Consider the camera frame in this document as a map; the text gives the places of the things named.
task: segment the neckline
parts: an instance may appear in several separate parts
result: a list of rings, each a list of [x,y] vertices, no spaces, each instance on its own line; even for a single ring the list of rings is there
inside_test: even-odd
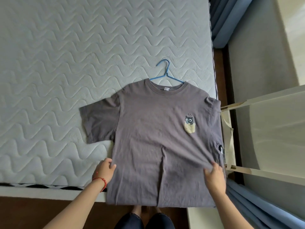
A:
[[[177,85],[177,86],[162,86],[159,84],[155,84],[151,82],[150,79],[145,79],[145,83],[157,94],[162,95],[162,96],[171,96],[174,94],[177,94],[181,92],[189,83],[184,82],[183,84]],[[164,88],[169,88],[173,89],[172,91],[165,91]]]

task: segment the floor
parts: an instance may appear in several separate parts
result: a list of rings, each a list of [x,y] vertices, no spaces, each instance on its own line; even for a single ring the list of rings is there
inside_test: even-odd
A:
[[[214,62],[218,99],[221,101],[221,106],[225,106],[227,105],[227,95],[223,56],[219,49],[214,50]],[[0,228],[40,229],[69,203],[70,201],[62,200],[0,197]],[[131,206],[113,206],[96,202],[84,228],[113,229],[117,221],[131,209]],[[161,211],[172,219],[176,229],[189,227],[185,208],[162,208]],[[144,225],[147,224],[148,218],[148,213],[143,208],[142,220]]]

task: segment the human arm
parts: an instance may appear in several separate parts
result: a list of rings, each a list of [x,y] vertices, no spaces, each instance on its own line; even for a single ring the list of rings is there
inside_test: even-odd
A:
[[[224,228],[253,229],[226,195],[226,182],[222,168],[214,162],[211,172],[204,169],[204,177]]]
[[[110,168],[112,159],[106,158],[100,162],[94,171],[92,178],[104,178],[108,183],[113,176],[116,165]],[[104,181],[100,178],[93,180],[86,188],[54,219],[52,219],[44,229],[73,228],[81,229],[84,227],[88,214],[101,189],[104,188]]]

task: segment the mattress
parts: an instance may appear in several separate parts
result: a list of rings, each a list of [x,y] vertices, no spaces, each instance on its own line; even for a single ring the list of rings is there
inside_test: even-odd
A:
[[[1,183],[85,186],[112,144],[86,144],[79,108],[161,59],[216,97],[208,0],[0,0],[0,19]]]

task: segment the blue clothes hanger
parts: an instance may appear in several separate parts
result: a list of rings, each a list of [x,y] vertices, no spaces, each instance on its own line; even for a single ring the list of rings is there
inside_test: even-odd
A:
[[[169,66],[170,66],[170,61],[168,61],[167,59],[163,59],[163,60],[161,60],[160,62],[158,62],[157,66],[158,66],[162,61],[167,61],[167,62],[168,62],[168,66],[167,66],[167,68],[166,68],[166,72],[164,73],[164,75],[162,75],[162,76],[157,76],[157,77],[151,78],[151,79],[149,79],[149,80],[158,79],[158,78],[162,78],[162,77],[167,76],[167,77],[169,77],[169,78],[171,78],[171,79],[174,79],[174,80],[177,80],[177,81],[179,81],[179,82],[181,82],[181,83],[184,83],[183,81],[178,80],[178,79],[176,79],[175,77],[171,77],[171,76],[168,75],[168,68],[169,68]]]

